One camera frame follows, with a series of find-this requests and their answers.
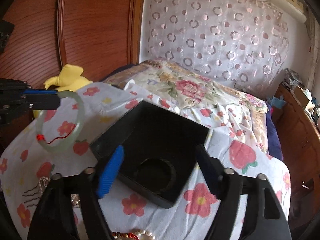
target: yellow stuffed animal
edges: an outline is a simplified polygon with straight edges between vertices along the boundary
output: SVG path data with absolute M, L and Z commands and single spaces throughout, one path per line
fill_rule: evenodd
M 50 86 L 58 86 L 56 88 L 58 91 L 70 90 L 75 92 L 85 85 L 92 83 L 92 81 L 82 77 L 82 73 L 82 67 L 66 64 L 60 71 L 59 76 L 49 78 L 44 82 L 45 89 L 48 89 Z

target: metal screw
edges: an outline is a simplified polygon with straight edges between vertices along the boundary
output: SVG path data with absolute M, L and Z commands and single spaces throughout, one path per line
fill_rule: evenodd
M 94 173 L 94 172 L 95 172 L 95 169 L 94 169 L 93 167 L 86 168 L 86 169 L 84 170 L 84 173 L 85 173 L 85 174 L 92 174 L 92 173 Z
M 264 174 L 262 174 L 262 173 L 260 173 L 260 174 L 258 174 L 257 178 L 258 178 L 258 179 L 261 179 L 261 180 L 266 180 L 266 179 L 267 179 L 267 176 L 264 175 Z
M 58 180 L 61 178 L 62 178 L 62 175 L 60 173 L 53 174 L 51 177 L 51 179 L 53 179 L 53 180 Z
M 224 169 L 224 172 L 225 172 L 226 174 L 229 174 L 229 175 L 235 174 L 235 170 L 232 169 L 232 168 L 226 168 L 226 169 Z

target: black box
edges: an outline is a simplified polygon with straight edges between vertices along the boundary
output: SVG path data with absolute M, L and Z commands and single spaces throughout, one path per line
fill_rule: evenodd
M 90 144 L 99 161 L 124 147 L 118 178 L 151 202 L 170 208 L 195 164 L 195 147 L 209 129 L 146 101 L 128 111 Z

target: wooden desk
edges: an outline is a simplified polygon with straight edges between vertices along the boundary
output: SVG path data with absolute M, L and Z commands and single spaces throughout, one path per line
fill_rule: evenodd
M 287 104 L 276 123 L 284 163 L 291 177 L 291 197 L 299 200 L 314 190 L 314 211 L 320 208 L 320 133 L 312 120 L 280 84 L 275 97 L 283 95 Z

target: wooden headboard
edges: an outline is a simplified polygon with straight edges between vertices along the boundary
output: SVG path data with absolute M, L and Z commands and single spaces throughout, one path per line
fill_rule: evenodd
M 15 25 L 0 55 L 0 77 L 34 88 L 66 63 L 101 81 L 139 60 L 143 0 L 14 0 L 3 19 Z M 31 114 L 1 128 L 3 148 L 31 121 Z

